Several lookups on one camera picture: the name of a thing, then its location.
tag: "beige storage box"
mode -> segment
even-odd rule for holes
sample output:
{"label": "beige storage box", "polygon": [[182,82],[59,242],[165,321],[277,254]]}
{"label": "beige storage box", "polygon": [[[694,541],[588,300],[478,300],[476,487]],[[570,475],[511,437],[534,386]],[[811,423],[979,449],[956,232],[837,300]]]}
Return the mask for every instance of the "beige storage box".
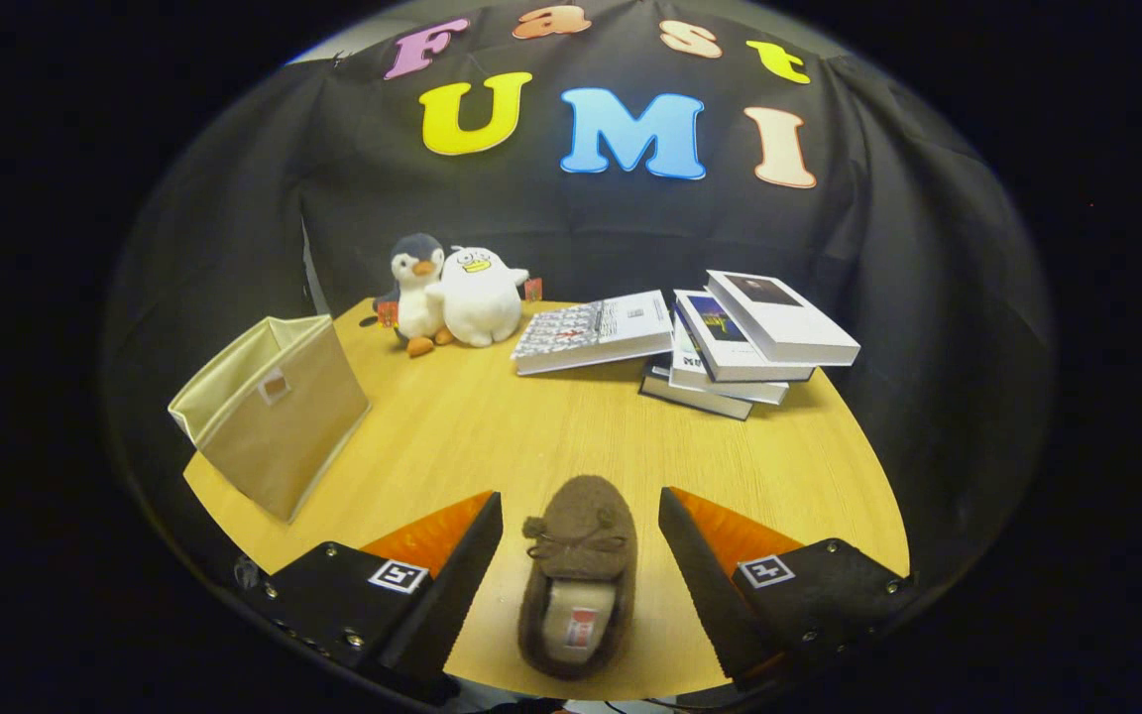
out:
{"label": "beige storage box", "polygon": [[293,520],[368,409],[329,315],[260,321],[169,407],[214,468],[282,521]]}

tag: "colorful foam letter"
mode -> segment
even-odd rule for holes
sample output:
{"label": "colorful foam letter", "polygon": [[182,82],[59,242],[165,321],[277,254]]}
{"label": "colorful foam letter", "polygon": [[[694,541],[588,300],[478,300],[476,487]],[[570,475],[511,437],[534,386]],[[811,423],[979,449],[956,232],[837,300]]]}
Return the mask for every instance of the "colorful foam letter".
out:
{"label": "colorful foam letter", "polygon": [[664,22],[658,23],[658,29],[664,33],[658,37],[664,41],[664,45],[678,50],[678,53],[698,55],[709,59],[716,59],[721,56],[721,47],[715,42],[717,37],[708,32],[707,29],[692,26],[692,24],[679,22],[679,19],[664,19]]}
{"label": "colorful foam letter", "polygon": [[452,41],[452,32],[461,32],[469,26],[469,19],[455,18],[450,23],[441,26],[423,29],[421,32],[413,32],[408,37],[401,37],[395,45],[400,46],[400,55],[394,58],[394,67],[386,72],[386,79],[407,75],[409,72],[417,72],[431,66],[431,59],[426,58],[426,53],[439,55]]}
{"label": "colorful foam letter", "polygon": [[531,81],[528,72],[509,72],[488,78],[484,87],[492,90],[492,118],[484,128],[465,131],[461,117],[461,97],[469,91],[469,82],[436,87],[421,95],[425,118],[421,121],[421,141],[435,154],[473,154],[485,151],[508,139],[517,127],[522,86]]}
{"label": "colorful foam letter", "polygon": [[756,177],[793,188],[813,188],[817,177],[807,173],[805,157],[801,153],[799,127],[805,125],[805,119],[778,109],[747,107],[742,113],[751,117],[761,130],[764,160],[756,167]]}
{"label": "colorful foam letter", "polygon": [[563,170],[576,175],[606,171],[610,162],[597,151],[597,137],[602,137],[626,171],[634,170],[646,147],[654,144],[654,154],[646,161],[652,175],[689,180],[707,176],[694,143],[694,118],[702,112],[702,102],[693,96],[661,94],[637,119],[608,89],[568,89],[562,101],[574,111],[571,154],[562,159]]}
{"label": "colorful foam letter", "polygon": [[556,5],[553,8],[531,10],[521,18],[521,24],[514,27],[514,37],[520,40],[531,40],[546,34],[570,34],[589,29],[588,19],[584,18],[584,8],[576,5]]}
{"label": "colorful foam letter", "polygon": [[805,66],[805,59],[801,59],[795,55],[788,55],[787,49],[781,49],[781,47],[771,43],[771,41],[751,41],[748,40],[748,47],[755,47],[757,53],[761,53],[761,64],[765,64],[765,69],[770,72],[774,72],[775,75],[780,78],[789,79],[796,85],[807,85],[810,79],[807,75],[802,75],[793,67],[793,64],[797,66]]}

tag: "plush toy's orange foot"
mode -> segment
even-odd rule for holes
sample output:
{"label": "plush toy's orange foot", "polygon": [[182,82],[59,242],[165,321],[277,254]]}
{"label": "plush toy's orange foot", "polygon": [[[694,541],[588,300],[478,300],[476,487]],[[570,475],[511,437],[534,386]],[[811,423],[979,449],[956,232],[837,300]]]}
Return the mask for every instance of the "plush toy's orange foot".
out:
{"label": "plush toy's orange foot", "polygon": [[409,358],[420,358],[426,352],[434,350],[434,343],[427,337],[413,337],[409,339]]}

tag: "slipper insole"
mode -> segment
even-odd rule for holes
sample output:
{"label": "slipper insole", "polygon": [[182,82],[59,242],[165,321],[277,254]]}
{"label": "slipper insole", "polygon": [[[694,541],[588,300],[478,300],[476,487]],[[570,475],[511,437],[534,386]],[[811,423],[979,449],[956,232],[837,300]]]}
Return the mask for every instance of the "slipper insole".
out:
{"label": "slipper insole", "polygon": [[554,578],[540,627],[545,653],[566,665],[584,665],[597,651],[613,607],[614,583]]}

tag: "black cloth backdrop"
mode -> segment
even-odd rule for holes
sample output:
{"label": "black cloth backdrop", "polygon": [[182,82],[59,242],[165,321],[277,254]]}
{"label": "black cloth backdrop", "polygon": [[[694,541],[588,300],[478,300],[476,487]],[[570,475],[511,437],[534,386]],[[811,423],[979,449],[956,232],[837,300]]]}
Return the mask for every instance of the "black cloth backdrop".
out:
{"label": "black cloth backdrop", "polygon": [[[1046,284],[997,177],[864,59],[823,59],[785,37],[635,0],[582,0],[592,27],[516,40],[516,18],[547,5],[457,15],[467,31],[393,80],[381,77],[397,38],[290,64],[200,135],[146,201],[110,292],[103,387],[128,484],[182,554],[231,587],[239,552],[183,479],[193,450],[167,402],[254,322],[313,313],[304,227],[335,316],[391,288],[388,250],[418,231],[493,249],[568,302],[699,289],[706,267],[761,272],[860,340],[856,363],[828,372],[892,482],[923,587],[916,605],[927,604],[996,538],[1048,423]],[[666,18],[709,29],[724,55],[669,49],[658,39]],[[745,41],[783,46],[812,81],[774,75]],[[504,72],[533,75],[507,141],[463,157],[425,147],[418,96],[471,82],[461,127],[477,128],[491,114],[482,81]],[[634,117],[659,94],[702,101],[707,177],[652,176],[644,160],[622,171],[605,147],[602,175],[563,171],[572,110],[561,94],[574,87],[605,87]],[[754,176],[761,135],[746,107],[803,118],[815,188]]]}

